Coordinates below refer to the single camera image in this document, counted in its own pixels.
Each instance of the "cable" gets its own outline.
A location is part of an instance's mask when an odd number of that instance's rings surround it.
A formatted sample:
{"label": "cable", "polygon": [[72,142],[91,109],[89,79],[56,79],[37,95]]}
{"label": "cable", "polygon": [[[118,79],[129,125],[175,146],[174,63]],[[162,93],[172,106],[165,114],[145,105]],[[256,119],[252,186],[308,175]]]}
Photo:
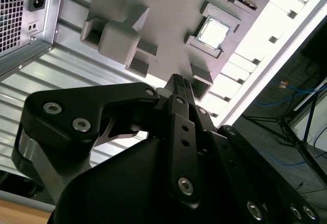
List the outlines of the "cable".
{"label": "cable", "polygon": [[299,94],[294,94],[293,96],[288,97],[288,98],[286,98],[286,99],[284,99],[284,100],[277,101],[277,102],[270,103],[270,104],[263,104],[263,103],[259,103],[259,102],[256,102],[256,104],[257,104],[257,105],[260,105],[260,106],[274,106],[274,105],[279,105],[279,104],[281,104],[281,103],[284,103],[285,101],[288,101],[288,100],[294,99],[296,96],[303,95],[303,94],[316,93],[316,92],[320,92],[320,91],[325,90],[325,89],[327,89],[327,86],[324,86],[324,87],[322,87],[322,88],[320,88],[320,89],[318,89],[318,90],[314,90],[314,88],[311,88],[311,89],[309,89],[309,90],[307,90],[307,91],[302,91],[302,90],[297,89],[297,90],[295,90],[295,91],[296,91],[296,92],[299,92]]}
{"label": "cable", "polygon": [[[299,96],[299,95],[303,95],[303,94],[305,94],[305,93],[299,93],[299,94],[296,94],[296,95],[294,95],[294,97],[295,97],[295,96]],[[257,105],[260,105],[260,106],[274,106],[274,105],[282,104],[282,103],[284,103],[285,101],[291,100],[292,98],[293,98],[293,96],[288,97],[288,98],[286,98],[286,99],[284,99],[284,100],[281,100],[281,101],[278,101],[278,102],[270,103],[270,104],[263,104],[263,103],[259,103],[259,102],[256,102],[256,104],[257,104]]]}
{"label": "cable", "polygon": [[297,188],[295,188],[295,191],[297,191],[301,186],[303,186],[305,183],[304,182],[302,182],[300,185],[298,185],[298,187]]}
{"label": "cable", "polygon": [[318,139],[320,138],[320,136],[326,131],[326,129],[327,129],[327,127],[326,128],[324,128],[323,130],[322,130],[322,132],[318,135],[318,137],[315,139],[315,142],[313,143],[313,149],[317,152],[317,149],[316,149],[316,143],[317,143],[317,141],[318,141]]}
{"label": "cable", "polygon": [[320,91],[323,91],[325,89],[327,89],[327,86],[323,86],[321,87],[320,89],[318,90],[314,90],[315,88],[311,88],[309,90],[300,90],[300,89],[297,89],[296,87],[294,86],[291,86],[291,85],[287,85],[288,88],[290,89],[293,89],[294,91],[297,91],[297,92],[300,92],[300,93],[305,93],[305,94],[310,94],[310,93],[316,93],[316,92],[320,92]]}
{"label": "cable", "polygon": [[302,194],[309,194],[309,193],[314,193],[314,192],[321,192],[323,190],[326,190],[326,189],[324,188],[324,189],[320,189],[320,190],[316,190],[316,191],[311,191],[311,192],[304,192],[304,193],[300,193],[300,194],[302,195]]}
{"label": "cable", "polygon": [[[297,164],[284,164],[284,163],[280,163],[278,162],[275,158],[273,158],[271,155],[269,155],[268,153],[264,152],[264,151],[258,151],[259,153],[263,154],[263,155],[266,155],[267,157],[269,157],[271,160],[274,161],[274,163],[280,165],[280,166],[285,166],[285,167],[294,167],[294,166],[299,166],[299,165],[302,165],[302,164],[306,164],[307,162],[301,162],[301,163],[297,163]],[[315,157],[315,159],[325,155],[327,152]]]}

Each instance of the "floor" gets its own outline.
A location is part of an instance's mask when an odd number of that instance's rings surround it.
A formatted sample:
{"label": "floor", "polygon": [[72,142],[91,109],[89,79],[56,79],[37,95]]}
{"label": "floor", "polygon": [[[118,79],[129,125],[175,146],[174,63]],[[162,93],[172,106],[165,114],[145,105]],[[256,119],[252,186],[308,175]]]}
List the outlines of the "floor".
{"label": "floor", "polygon": [[[319,66],[315,63],[309,65],[309,62],[310,59],[303,56],[301,50],[297,51],[264,88],[256,100],[246,109],[244,114],[248,116],[282,117],[290,106],[290,101],[276,106],[259,106],[256,102],[267,104],[291,97],[294,91],[288,88],[278,88],[280,81],[287,81],[300,89],[314,87],[317,79],[312,74],[319,71]],[[295,107],[303,98],[305,98],[305,95],[294,98],[291,106]],[[275,131],[281,132],[280,127],[276,124],[265,123],[265,125]],[[281,139],[246,121],[244,118],[239,118],[234,126],[257,150],[269,154],[278,162],[282,164],[303,162],[303,158],[295,148],[280,145],[278,142],[283,142]],[[313,155],[318,155],[312,146],[309,146],[309,150]],[[306,197],[312,205],[327,209],[327,191],[322,190],[324,187],[307,164],[287,167],[278,165],[266,155],[264,157],[294,188],[302,185],[298,188],[298,192],[303,197]],[[327,159],[321,156],[318,162],[327,172]]]}

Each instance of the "bolt hole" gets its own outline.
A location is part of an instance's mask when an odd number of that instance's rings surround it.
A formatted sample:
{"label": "bolt hole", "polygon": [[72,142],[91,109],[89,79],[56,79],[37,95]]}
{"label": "bolt hole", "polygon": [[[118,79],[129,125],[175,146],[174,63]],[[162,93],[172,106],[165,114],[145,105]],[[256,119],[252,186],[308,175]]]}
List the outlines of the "bolt hole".
{"label": "bolt hole", "polygon": [[229,164],[236,169],[236,164],[233,161],[229,161]]}
{"label": "bolt hole", "polygon": [[49,110],[57,111],[58,108],[56,106],[52,105],[52,106],[49,106]]}
{"label": "bolt hole", "polygon": [[189,130],[189,128],[187,128],[185,125],[182,126],[182,129],[186,132]]}
{"label": "bolt hole", "polygon": [[86,127],[86,123],[84,123],[84,122],[78,122],[77,125],[81,126],[81,127]]}
{"label": "bolt hole", "polygon": [[190,146],[189,142],[186,141],[186,140],[182,140],[182,144],[183,144],[184,146]]}
{"label": "bolt hole", "polygon": [[148,88],[145,91],[147,92],[148,95],[151,95],[151,96],[155,95],[155,93],[152,90],[148,89]]}

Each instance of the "black metal bracket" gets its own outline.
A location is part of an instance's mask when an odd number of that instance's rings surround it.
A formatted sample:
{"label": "black metal bracket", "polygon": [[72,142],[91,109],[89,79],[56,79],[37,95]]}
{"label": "black metal bracket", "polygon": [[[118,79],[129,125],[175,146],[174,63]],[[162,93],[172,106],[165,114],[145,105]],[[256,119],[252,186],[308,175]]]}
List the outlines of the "black metal bracket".
{"label": "black metal bracket", "polygon": [[[27,98],[13,160],[52,194],[49,223],[319,223],[244,138],[214,127],[187,80],[173,75],[166,89],[169,97],[132,83]],[[148,138],[90,168],[95,145],[138,131]]]}

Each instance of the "power socket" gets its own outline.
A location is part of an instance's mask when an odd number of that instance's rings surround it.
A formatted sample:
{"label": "power socket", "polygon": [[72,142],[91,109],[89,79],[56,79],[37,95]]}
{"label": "power socket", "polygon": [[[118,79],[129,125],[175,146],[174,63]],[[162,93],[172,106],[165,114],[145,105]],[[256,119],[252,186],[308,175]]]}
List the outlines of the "power socket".
{"label": "power socket", "polygon": [[46,0],[29,0],[28,10],[30,12],[35,12],[45,8]]}

